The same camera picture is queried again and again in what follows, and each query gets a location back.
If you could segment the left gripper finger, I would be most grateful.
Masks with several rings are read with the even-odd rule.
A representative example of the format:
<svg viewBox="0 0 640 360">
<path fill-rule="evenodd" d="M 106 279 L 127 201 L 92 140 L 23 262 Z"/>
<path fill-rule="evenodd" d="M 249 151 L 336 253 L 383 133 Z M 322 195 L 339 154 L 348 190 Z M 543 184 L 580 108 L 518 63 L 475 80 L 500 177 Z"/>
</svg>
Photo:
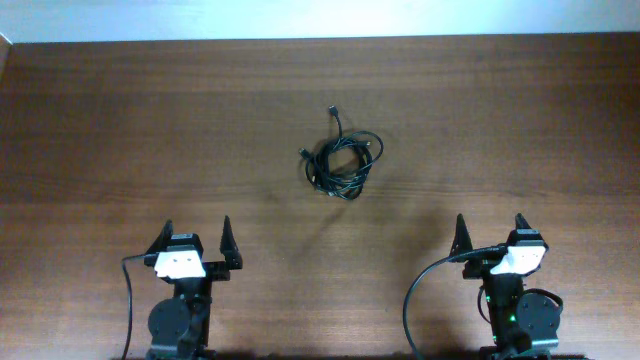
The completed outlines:
<svg viewBox="0 0 640 360">
<path fill-rule="evenodd" d="M 224 218 L 223 231 L 220 241 L 220 252 L 226 261 L 241 261 L 242 256 L 235 241 L 231 221 L 228 216 Z"/>
<path fill-rule="evenodd" d="M 157 254 L 160 252 L 164 252 L 167 247 L 167 242 L 171 239 L 173 235 L 173 222 L 171 219 L 168 219 L 164 226 L 162 227 L 160 234 L 155 239 L 155 241 L 151 244 L 151 246 L 145 252 L 146 255 Z"/>
</svg>

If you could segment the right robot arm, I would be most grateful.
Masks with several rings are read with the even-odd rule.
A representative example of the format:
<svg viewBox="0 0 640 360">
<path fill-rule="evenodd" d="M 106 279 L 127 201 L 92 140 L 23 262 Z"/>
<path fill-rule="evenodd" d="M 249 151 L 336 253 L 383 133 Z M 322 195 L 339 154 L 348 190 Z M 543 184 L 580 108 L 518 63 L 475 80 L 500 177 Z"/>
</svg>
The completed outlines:
<svg viewBox="0 0 640 360">
<path fill-rule="evenodd" d="M 549 246 L 522 214 L 507 240 L 475 249 L 464 217 L 456 218 L 450 255 L 464 265 L 466 280 L 480 279 L 477 304 L 491 325 L 494 344 L 479 350 L 481 359 L 549 359 L 558 346 L 562 299 L 544 289 L 524 287 L 526 277 L 540 269 Z"/>
</svg>

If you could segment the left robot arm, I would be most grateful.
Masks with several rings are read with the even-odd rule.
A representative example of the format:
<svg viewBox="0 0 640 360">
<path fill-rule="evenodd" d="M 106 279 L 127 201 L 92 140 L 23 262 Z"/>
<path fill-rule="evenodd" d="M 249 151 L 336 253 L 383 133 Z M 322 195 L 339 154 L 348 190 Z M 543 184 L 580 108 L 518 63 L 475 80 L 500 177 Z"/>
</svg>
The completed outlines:
<svg viewBox="0 0 640 360">
<path fill-rule="evenodd" d="M 231 221 L 224 219 L 219 251 L 222 261 L 205 261 L 204 248 L 195 233 L 176 234 L 165 222 L 144 254 L 144 264 L 157 278 L 173 287 L 173 295 L 157 303 L 147 327 L 151 345 L 147 359 L 213 359 L 208 349 L 212 285 L 228 281 L 233 270 L 243 268 Z"/>
</svg>

